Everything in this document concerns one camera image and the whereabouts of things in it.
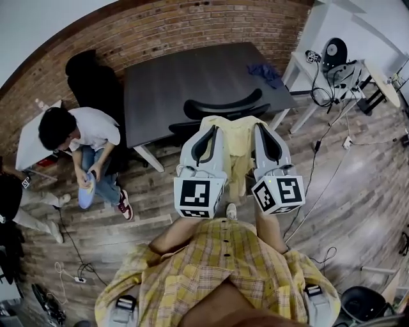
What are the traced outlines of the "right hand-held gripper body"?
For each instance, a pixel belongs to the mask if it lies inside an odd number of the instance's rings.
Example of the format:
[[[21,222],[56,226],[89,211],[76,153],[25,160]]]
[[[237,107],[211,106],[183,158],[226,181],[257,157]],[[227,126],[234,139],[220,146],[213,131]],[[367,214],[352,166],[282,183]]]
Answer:
[[[300,175],[288,174],[286,170],[254,170],[256,184],[252,194],[267,215],[289,213],[305,204],[304,181]]]

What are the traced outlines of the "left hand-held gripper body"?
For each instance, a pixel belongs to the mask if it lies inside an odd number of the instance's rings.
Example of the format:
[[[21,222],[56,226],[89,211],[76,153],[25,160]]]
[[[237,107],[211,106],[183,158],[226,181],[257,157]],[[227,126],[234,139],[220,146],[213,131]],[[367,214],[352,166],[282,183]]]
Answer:
[[[178,166],[174,178],[174,206],[181,217],[212,219],[227,181],[224,171]]]

